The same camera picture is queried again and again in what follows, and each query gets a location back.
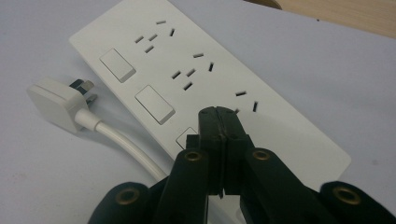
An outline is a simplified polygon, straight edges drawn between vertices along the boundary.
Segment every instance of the power outlet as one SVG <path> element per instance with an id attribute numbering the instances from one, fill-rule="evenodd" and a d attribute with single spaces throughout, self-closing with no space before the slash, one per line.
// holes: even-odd
<path id="1" fill-rule="evenodd" d="M 273 150 L 312 189 L 337 179 L 348 155 L 165 0 L 125 0 L 70 38 L 87 64 L 172 158 L 198 112 L 238 113 L 256 147 Z M 212 200 L 243 223 L 238 199 Z"/>

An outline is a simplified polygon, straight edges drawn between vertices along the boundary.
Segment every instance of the white table surface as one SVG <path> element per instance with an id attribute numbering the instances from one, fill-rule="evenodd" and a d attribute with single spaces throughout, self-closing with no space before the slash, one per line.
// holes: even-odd
<path id="1" fill-rule="evenodd" d="M 92 111 L 172 160 L 68 43 L 118 0 L 0 2 L 0 223 L 86 223 L 114 186 L 154 179 L 97 133 L 39 115 L 26 89 L 86 78 Z M 352 158 L 341 180 L 396 214 L 396 40 L 239 0 L 171 0 Z"/>

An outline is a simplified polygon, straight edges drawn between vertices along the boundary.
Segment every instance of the power cord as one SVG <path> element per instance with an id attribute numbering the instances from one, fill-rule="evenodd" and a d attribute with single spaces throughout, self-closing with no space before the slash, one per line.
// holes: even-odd
<path id="1" fill-rule="evenodd" d="M 48 121 L 70 133 L 77 133 L 82 128 L 101 133 L 125 149 L 157 181 L 164 179 L 165 172 L 140 147 L 89 110 L 88 105 L 97 96 L 91 95 L 85 99 L 83 95 L 92 87 L 93 83 L 81 79 L 66 86 L 46 77 L 31 86 L 27 92 L 35 107 Z"/>

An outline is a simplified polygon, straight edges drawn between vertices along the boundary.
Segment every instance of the brass grommet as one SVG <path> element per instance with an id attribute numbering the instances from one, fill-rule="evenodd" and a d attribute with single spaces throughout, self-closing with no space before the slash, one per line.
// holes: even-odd
<path id="1" fill-rule="evenodd" d="M 134 188 L 123 189 L 116 195 L 116 202 L 121 205 L 134 203 L 139 198 L 140 192 Z"/>
<path id="2" fill-rule="evenodd" d="M 332 189 L 334 196 L 343 203 L 357 205 L 361 203 L 361 197 L 353 190 L 346 187 L 335 187 Z"/>
<path id="3" fill-rule="evenodd" d="M 261 160 L 261 161 L 266 161 L 266 160 L 270 159 L 270 155 L 264 151 L 254 151 L 253 157 L 256 158 L 257 160 Z"/>
<path id="4" fill-rule="evenodd" d="M 186 158 L 186 160 L 188 161 L 198 161 L 202 158 L 202 155 L 198 152 L 193 151 L 184 155 L 184 158 Z"/>

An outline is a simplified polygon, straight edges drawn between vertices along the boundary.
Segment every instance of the wooden surface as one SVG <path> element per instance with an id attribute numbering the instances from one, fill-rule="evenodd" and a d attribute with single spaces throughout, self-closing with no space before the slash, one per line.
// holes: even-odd
<path id="1" fill-rule="evenodd" d="M 396 0 L 276 1 L 285 11 L 396 38 Z"/>

